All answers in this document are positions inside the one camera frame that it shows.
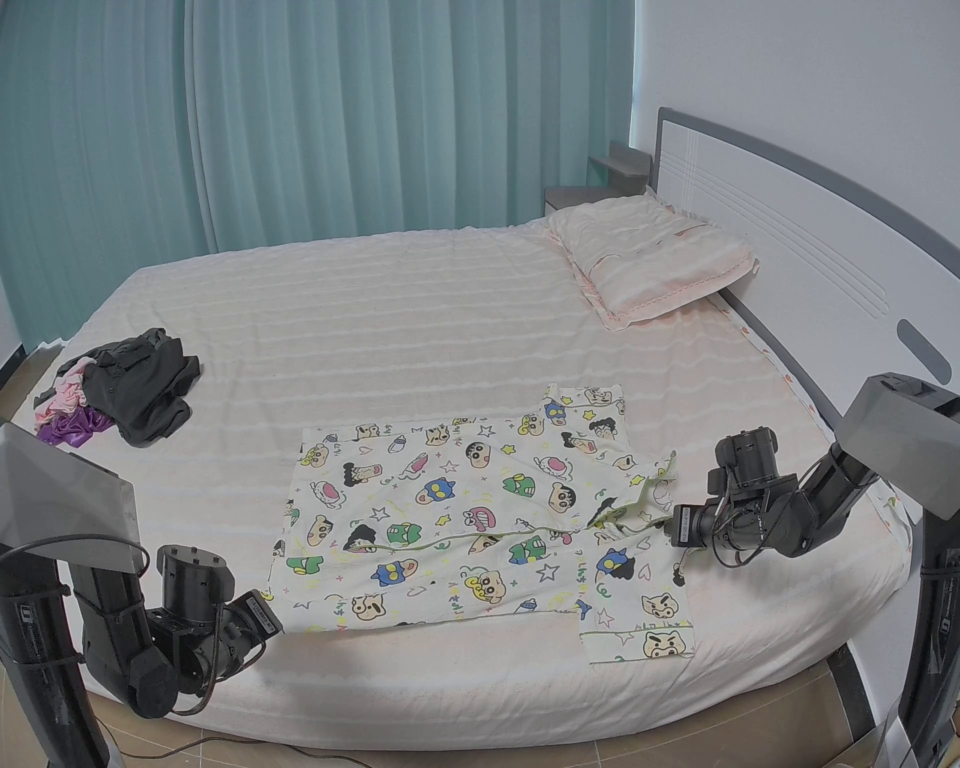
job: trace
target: wall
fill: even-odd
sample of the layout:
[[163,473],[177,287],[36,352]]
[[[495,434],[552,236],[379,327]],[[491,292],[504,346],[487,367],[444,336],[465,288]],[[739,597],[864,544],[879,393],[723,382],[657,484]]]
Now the wall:
[[[662,106],[771,141],[873,189],[960,245],[960,4],[637,3],[632,144]],[[916,575],[851,641],[882,721],[900,693]]]
[[3,289],[3,283],[0,282],[0,366],[6,363],[10,356],[20,346],[20,334],[13,324],[13,315],[10,312],[10,304],[7,302],[7,294]]

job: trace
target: white headboard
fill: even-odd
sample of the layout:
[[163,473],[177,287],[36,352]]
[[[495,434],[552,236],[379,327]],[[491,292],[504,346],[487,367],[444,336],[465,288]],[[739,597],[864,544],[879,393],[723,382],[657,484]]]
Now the white headboard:
[[660,110],[651,186],[756,249],[725,298],[835,425],[863,380],[960,389],[960,249],[906,211],[760,139]]

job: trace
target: black baseboard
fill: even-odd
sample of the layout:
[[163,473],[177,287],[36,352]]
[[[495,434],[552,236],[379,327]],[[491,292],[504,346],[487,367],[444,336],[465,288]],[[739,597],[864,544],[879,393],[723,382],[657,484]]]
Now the black baseboard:
[[16,348],[10,359],[3,364],[3,367],[0,368],[0,389],[10,381],[10,377],[16,373],[16,370],[20,367],[20,363],[27,359],[27,352],[24,350],[23,345],[21,344]]
[[850,735],[853,741],[859,741],[874,729],[876,723],[874,714],[870,710],[870,702],[867,700],[867,690],[863,687],[860,670],[856,668],[856,662],[847,643],[827,657],[827,664],[833,674],[837,691],[840,693],[843,709],[847,713]]

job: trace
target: pink garment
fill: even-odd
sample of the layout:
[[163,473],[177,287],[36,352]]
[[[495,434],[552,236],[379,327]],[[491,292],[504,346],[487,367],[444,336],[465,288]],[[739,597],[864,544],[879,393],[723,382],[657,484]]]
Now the pink garment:
[[63,376],[54,379],[54,396],[41,402],[34,411],[34,430],[38,431],[57,416],[70,416],[86,405],[84,395],[84,369],[95,365],[92,357],[82,357]]

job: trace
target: curtain fold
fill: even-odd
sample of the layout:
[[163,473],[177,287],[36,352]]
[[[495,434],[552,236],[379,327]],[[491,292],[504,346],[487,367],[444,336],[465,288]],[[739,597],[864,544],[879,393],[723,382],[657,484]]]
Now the curtain fold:
[[28,345],[139,267],[497,227],[625,140],[632,0],[6,0],[0,276]]

